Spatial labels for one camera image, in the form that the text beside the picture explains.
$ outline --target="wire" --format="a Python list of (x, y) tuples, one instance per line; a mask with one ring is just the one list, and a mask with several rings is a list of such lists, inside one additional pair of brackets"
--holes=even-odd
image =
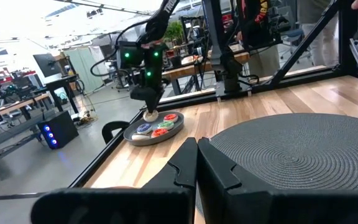
[(237, 20), (236, 28), (234, 28), (233, 33), (231, 34), (230, 38), (228, 38), (226, 45), (229, 45), (230, 40), (234, 37), (234, 34), (236, 33), (237, 28), (239, 27), (240, 22)]
[(98, 104), (101, 104), (101, 103), (107, 103), (107, 102), (111, 102), (111, 101), (114, 101), (114, 100), (121, 100), (121, 99), (125, 99), (125, 98), (128, 98), (128, 97), (129, 97), (129, 96), (124, 96), (124, 97), (120, 97), (120, 98), (117, 98), (117, 99), (106, 100), (106, 101), (97, 102), (97, 103), (91, 103), (91, 104), (89, 104), (89, 105), (84, 105), (84, 107), (86, 107), (86, 106), (92, 106), (92, 107), (94, 108), (93, 105), (98, 105)]
[(85, 84), (82, 80), (79, 78), (75, 80), (75, 89), (80, 92), (81, 94), (84, 94), (85, 92)]
[(209, 37), (210, 34), (208, 33), (208, 39), (206, 41), (206, 45), (205, 45), (205, 56), (203, 57), (204, 59), (204, 68), (203, 68), (203, 76), (201, 77), (201, 89), (203, 89), (203, 83), (204, 83), (204, 76), (205, 76), (205, 66), (206, 66), (206, 61), (208, 59), (208, 45), (209, 45)]
[(250, 80), (256, 79), (256, 83), (259, 83), (259, 76), (257, 75), (239, 75), (241, 78), (250, 78)]
[(252, 86), (252, 84), (251, 84), (251, 83), (248, 83), (248, 82), (245, 82), (245, 81), (242, 81), (242, 80), (238, 80), (237, 82), (239, 82), (239, 83), (243, 83), (243, 84), (246, 84), (246, 85), (249, 85), (249, 86)]
[(24, 141), (27, 141), (28, 139), (32, 138), (32, 136), (33, 135), (26, 136), (26, 137), (22, 138), (20, 141), (16, 142), (15, 144), (11, 144), (10, 146), (5, 146), (5, 147), (0, 149), (0, 152), (5, 151), (5, 149), (7, 149), (7, 148), (11, 148), (11, 147), (14, 147), (14, 146), (21, 145)]
[(253, 55), (255, 55), (255, 54), (259, 54), (259, 53), (262, 53), (262, 52), (264, 52), (265, 50), (268, 50), (268, 49), (270, 49), (271, 47), (273, 47), (273, 46), (267, 47), (267, 48), (265, 48), (265, 49), (263, 49), (263, 50), (261, 50), (261, 51), (258, 51), (258, 50), (256, 50), (256, 52), (255, 52), (255, 53), (253, 53), (253, 54), (250, 54), (249, 56), (253, 56)]
[(116, 43), (114, 44), (114, 52), (111, 54), (111, 55), (108, 55), (107, 57), (105, 57), (104, 59), (96, 62), (94, 65), (92, 65), (91, 67), (91, 74), (93, 76), (96, 76), (96, 77), (103, 77), (103, 76), (106, 76), (106, 75), (110, 75), (110, 73), (105, 73), (105, 74), (95, 74), (93, 72), (93, 69), (98, 66), (99, 64), (103, 63), (103, 62), (106, 62), (108, 59), (112, 58), (115, 56), (115, 54), (117, 53), (117, 50), (118, 50), (118, 40), (120, 39), (120, 37), (129, 29), (135, 27), (135, 26), (139, 26), (139, 25), (142, 25), (142, 24), (145, 24), (146, 22), (148, 22), (149, 20), (145, 20), (145, 21), (141, 21), (141, 22), (137, 22), (135, 24), (132, 24), (131, 26), (125, 28), (123, 31), (121, 31), (118, 36), (117, 36), (117, 39), (116, 39)]

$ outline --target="computer tower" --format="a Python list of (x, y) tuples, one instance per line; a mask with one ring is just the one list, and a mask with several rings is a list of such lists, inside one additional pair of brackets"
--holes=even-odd
[(50, 149), (60, 149), (78, 136), (68, 111), (59, 112), (54, 118), (41, 121), (38, 128)]

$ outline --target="red object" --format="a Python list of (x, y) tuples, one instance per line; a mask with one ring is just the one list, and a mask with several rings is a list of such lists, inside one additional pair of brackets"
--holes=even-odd
[(223, 22), (229, 22), (229, 21), (231, 21), (231, 20), (232, 20), (231, 14), (223, 15), (223, 16), (222, 16), (222, 21), (223, 21)]
[(3, 80), (0, 80), (0, 83), (6, 83), (6, 82), (11, 82), (12, 81), (12, 77), (6, 77)]
[(168, 131), (165, 129), (157, 129), (157, 130), (153, 131), (152, 138), (156, 138), (156, 137), (159, 137), (159, 136), (161, 136), (163, 134), (167, 134), (167, 133), (168, 133)]
[(32, 75), (32, 74), (35, 74), (35, 71), (24, 72), (24, 73), (23, 73), (23, 76), (25, 76), (25, 75)]
[(170, 57), (174, 57), (175, 53), (173, 50), (167, 50), (165, 51), (165, 55), (167, 56), (167, 58), (170, 58)]
[(168, 115), (164, 116), (164, 121), (176, 122), (177, 120), (178, 120), (178, 115), (176, 115), (176, 114), (168, 114)]

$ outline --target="gray floor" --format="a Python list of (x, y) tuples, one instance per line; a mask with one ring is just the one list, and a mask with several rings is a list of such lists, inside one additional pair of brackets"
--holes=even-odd
[[(311, 67), (311, 62), (304, 58), (292, 70), (308, 67)], [(184, 87), (187, 81), (187, 78), (181, 78), (179, 80), (181, 87)], [(207, 74), (204, 87), (213, 87), (214, 84), (213, 75)], [(141, 101), (131, 100), (129, 92), (112, 89), (114, 85), (90, 95), (98, 120), (91, 126), (80, 128), (80, 135), (63, 149), (51, 151), (47, 146), (33, 140), (3, 158), (2, 162), (11, 173), (8, 179), (0, 180), (0, 195), (45, 192), (70, 185), (105, 146), (101, 136), (103, 125), (110, 121), (130, 121), (144, 105)], [(172, 87), (168, 86), (164, 96), (169, 95), (171, 90)], [(77, 100), (88, 110), (91, 109), (88, 99)], [(65, 109), (73, 113), (68, 105), (65, 105)], [(26, 134), (29, 133), (18, 136), (16, 141)], [(14, 144), (14, 141), (5, 142), (3, 145), (10, 144)], [(0, 201), (0, 223), (28, 223), (30, 207), (34, 201), (32, 199)]]

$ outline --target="desk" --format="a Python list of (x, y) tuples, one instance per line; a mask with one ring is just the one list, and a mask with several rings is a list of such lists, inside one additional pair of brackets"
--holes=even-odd
[[(358, 78), (333, 78), (176, 111), (185, 115), (185, 127), (176, 136), (147, 147), (121, 141), (85, 187), (142, 187), (161, 170), (186, 138), (210, 138), (250, 119), (285, 113), (329, 113), (358, 118)], [(195, 223), (205, 223), (198, 212)]]
[(52, 98), (55, 102), (57, 109), (60, 112), (63, 112), (63, 108), (59, 101), (60, 98), (56, 95), (55, 90), (63, 87), (65, 89), (67, 98), (70, 101), (71, 106), (73, 107), (74, 113), (78, 113), (77, 106), (75, 105), (74, 100), (73, 100), (74, 93), (73, 93), (73, 90), (70, 88), (70, 83), (75, 82), (76, 79), (77, 79), (76, 75), (71, 75), (71, 76), (67, 76), (67, 77), (61, 78), (59, 80), (45, 84), (45, 86), (47, 87), (47, 90), (49, 91), (50, 95), (52, 96)]
[[(34, 98), (35, 101), (43, 101), (44, 99), (48, 98), (47, 94), (44, 95), (40, 95)], [(28, 130), (29, 128), (33, 131), (33, 134), (27, 138), (25, 141), (21, 142), (21, 144), (15, 145), (12, 148), (10, 148), (10, 150), (6, 151), (6, 152), (2, 152), (2, 154), (0, 154), (0, 159), (2, 159), (4, 156), (8, 155), (9, 153), (15, 151), (16, 149), (20, 148), (22, 145), (26, 144), (27, 142), (33, 140), (34, 138), (38, 138), (38, 133), (39, 131), (37, 130), (37, 128), (35, 128), (35, 125), (39, 122), (42, 121), (44, 118), (42, 115), (38, 115), (34, 118), (31, 118), (29, 112), (24, 108), (25, 106), (33, 103), (33, 100), (26, 100), (23, 102), (18, 102), (18, 103), (14, 103), (13, 105), (9, 105), (6, 108), (0, 108), (0, 114), (8, 114), (9, 112), (13, 111), (13, 110), (18, 110), (20, 109), (22, 111), (22, 114), (24, 115), (26, 122), (21, 123), (17, 126), (14, 126), (13, 128), (9, 129), (9, 131), (3, 131), (0, 133), (0, 143), (13, 138), (14, 136), (17, 136), (18, 134)], [(54, 110), (48, 110), (46, 112), (44, 112), (44, 116), (46, 118), (54, 116), (55, 111)], [(8, 171), (7, 169), (2, 166), (0, 164), (0, 178), (3, 180), (7, 177)]]
[[(43, 95), (35, 97), (34, 100), (35, 101), (41, 101), (45, 105), (45, 107), (47, 107), (47, 110), (48, 110), (48, 106), (47, 106), (48, 103), (44, 102), (44, 99), (46, 99), (48, 97), (49, 96), (47, 94), (43, 94)], [(23, 102), (17, 102), (17, 103), (11, 104), (8, 107), (0, 108), (0, 115), (8, 114), (11, 111), (21, 109), (22, 107), (25, 107), (25, 106), (30, 105), (32, 103), (34, 103), (33, 100), (26, 100), (26, 101), (23, 101)]]
[[(244, 64), (246, 62), (248, 62), (248, 60), (250, 59), (250, 55), (247, 52), (244, 53), (239, 53), (239, 54), (235, 54), (235, 58), (238, 62), (240, 62), (241, 64)], [(204, 64), (202, 64), (202, 72), (210, 72), (212, 71), (212, 66), (211, 66), (211, 62), (206, 62), (205, 64), (205, 70), (204, 69)], [(189, 66), (185, 66), (182, 68), (176, 68), (173, 70), (169, 70), (167, 72), (163, 72), (162, 76), (163, 78), (169, 78), (171, 79), (172, 82), (172, 87), (173, 87), (173, 91), (176, 95), (180, 94), (180, 86), (179, 86), (179, 82), (178, 79), (182, 78), (182, 77), (187, 77), (190, 75), (195, 75), (197, 76), (197, 73), (199, 73), (200, 70), (198, 69), (197, 66), (194, 65), (189, 65)]]

